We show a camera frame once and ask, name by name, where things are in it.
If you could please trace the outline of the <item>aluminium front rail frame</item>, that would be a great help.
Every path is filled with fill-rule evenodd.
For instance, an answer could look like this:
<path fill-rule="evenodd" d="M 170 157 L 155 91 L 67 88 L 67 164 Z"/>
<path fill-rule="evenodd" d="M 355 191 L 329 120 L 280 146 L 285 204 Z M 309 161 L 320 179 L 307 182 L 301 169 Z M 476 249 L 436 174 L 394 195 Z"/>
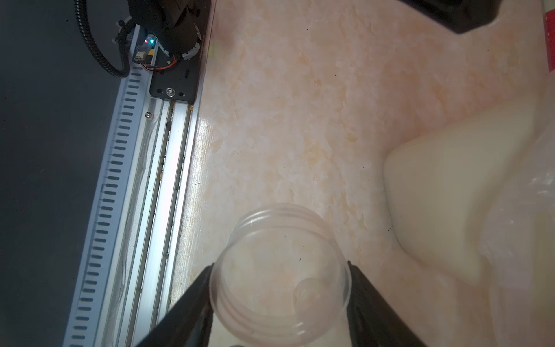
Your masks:
<path fill-rule="evenodd" d="M 121 81 L 95 190 L 65 346 L 137 346 L 170 309 L 199 104 Z"/>

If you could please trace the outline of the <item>pink plastic bin liner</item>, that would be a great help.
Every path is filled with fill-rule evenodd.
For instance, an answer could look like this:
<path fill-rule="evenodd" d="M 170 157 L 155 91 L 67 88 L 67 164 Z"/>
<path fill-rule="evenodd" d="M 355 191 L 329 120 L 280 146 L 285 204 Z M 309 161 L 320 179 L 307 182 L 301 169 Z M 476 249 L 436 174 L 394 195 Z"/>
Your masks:
<path fill-rule="evenodd" d="M 481 254 L 498 346 L 554 345 L 554 73 L 535 114 L 533 141 L 494 201 Z"/>

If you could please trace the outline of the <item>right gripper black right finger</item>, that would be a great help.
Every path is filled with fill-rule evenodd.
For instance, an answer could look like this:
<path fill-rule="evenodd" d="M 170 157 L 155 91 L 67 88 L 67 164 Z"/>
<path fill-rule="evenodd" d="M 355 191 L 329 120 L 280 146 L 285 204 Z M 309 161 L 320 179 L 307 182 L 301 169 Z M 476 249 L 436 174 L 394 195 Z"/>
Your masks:
<path fill-rule="evenodd" d="M 347 317 L 352 345 L 425 347 L 363 272 L 352 263 L 348 265 L 352 287 Z"/>

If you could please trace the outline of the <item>cream trash bin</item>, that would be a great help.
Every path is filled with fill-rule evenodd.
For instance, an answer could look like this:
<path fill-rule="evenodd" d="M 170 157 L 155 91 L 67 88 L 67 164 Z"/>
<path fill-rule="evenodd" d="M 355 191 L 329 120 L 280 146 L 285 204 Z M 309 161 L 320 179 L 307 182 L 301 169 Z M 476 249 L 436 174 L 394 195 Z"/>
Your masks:
<path fill-rule="evenodd" d="M 489 266 L 478 250 L 495 195 L 541 130 L 554 104 L 526 95 L 394 149 L 384 187 L 401 247 L 471 286 Z"/>

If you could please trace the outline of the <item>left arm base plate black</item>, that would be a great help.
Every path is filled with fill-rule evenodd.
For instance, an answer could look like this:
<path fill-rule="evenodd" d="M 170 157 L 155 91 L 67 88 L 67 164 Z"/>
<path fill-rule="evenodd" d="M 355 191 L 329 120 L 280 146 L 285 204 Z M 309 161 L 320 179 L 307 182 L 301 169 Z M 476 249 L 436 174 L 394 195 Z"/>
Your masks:
<path fill-rule="evenodd" d="M 212 1 L 193 1 L 189 13 L 195 21 L 199 36 L 194 56 L 185 56 L 169 69 L 153 72 L 150 82 L 150 95 L 165 101 L 180 101 L 193 104 L 199 88 L 201 63 L 205 43 L 208 42 L 208 22 Z"/>

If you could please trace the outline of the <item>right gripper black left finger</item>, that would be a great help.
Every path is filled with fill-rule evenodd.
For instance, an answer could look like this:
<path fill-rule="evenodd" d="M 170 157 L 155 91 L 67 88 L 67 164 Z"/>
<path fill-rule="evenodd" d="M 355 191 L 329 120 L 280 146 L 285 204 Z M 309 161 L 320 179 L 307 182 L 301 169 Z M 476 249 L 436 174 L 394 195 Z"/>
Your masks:
<path fill-rule="evenodd" d="M 185 291 L 178 302 L 139 347 L 207 347 L 213 322 L 210 303 L 210 275 L 213 266 L 206 267 Z"/>

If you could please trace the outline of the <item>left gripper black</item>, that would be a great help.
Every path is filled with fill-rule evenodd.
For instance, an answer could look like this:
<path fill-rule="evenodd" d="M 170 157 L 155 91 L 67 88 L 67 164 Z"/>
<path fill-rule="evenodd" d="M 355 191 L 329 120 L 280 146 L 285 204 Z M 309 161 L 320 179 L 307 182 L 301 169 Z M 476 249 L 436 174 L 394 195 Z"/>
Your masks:
<path fill-rule="evenodd" d="M 401 0 L 429 19 L 463 34 L 493 22 L 501 0 Z"/>

